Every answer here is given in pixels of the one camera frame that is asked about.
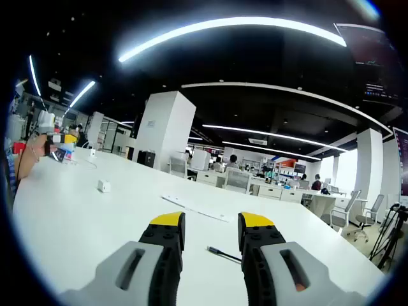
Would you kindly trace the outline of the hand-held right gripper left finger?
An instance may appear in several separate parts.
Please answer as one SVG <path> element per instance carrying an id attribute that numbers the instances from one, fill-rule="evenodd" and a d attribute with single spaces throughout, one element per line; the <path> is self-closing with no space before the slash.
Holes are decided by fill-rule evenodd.
<path id="1" fill-rule="evenodd" d="M 159 215 L 139 241 L 117 249 L 82 289 L 60 295 L 63 305 L 176 305 L 185 246 L 185 213 Z"/>

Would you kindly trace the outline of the person's left hand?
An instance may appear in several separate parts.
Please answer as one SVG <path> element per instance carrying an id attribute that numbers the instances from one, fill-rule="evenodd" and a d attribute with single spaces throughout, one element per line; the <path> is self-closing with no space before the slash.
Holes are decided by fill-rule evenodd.
<path id="1" fill-rule="evenodd" d="M 50 144 L 47 135 L 39 135 L 30 144 L 29 149 L 34 157 L 34 160 L 38 162 L 41 157 L 48 156 L 57 150 L 57 146 Z"/>

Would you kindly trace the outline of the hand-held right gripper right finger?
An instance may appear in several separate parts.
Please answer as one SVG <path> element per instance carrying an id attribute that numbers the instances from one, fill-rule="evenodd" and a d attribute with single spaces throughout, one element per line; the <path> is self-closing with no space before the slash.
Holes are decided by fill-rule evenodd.
<path id="1" fill-rule="evenodd" d="M 238 214 L 238 246 L 242 255 L 249 305 L 363 305 L 355 291 L 344 291 L 328 267 L 296 242 L 287 242 L 268 218 Z"/>

